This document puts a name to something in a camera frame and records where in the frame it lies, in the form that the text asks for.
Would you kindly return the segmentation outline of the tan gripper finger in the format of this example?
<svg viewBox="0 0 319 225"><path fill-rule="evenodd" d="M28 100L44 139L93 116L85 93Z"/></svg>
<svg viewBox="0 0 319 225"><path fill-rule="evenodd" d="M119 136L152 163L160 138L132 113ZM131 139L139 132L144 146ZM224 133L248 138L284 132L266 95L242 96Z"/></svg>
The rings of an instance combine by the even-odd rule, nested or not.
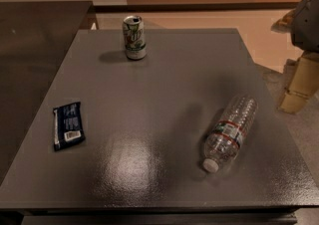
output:
<svg viewBox="0 0 319 225"><path fill-rule="evenodd" d="M295 16L295 9L287 12L283 17L272 24L270 30L277 33L289 33Z"/></svg>
<svg viewBox="0 0 319 225"><path fill-rule="evenodd" d="M288 59L283 77L278 108L285 113L299 113L319 90L319 54L305 51L296 61Z"/></svg>

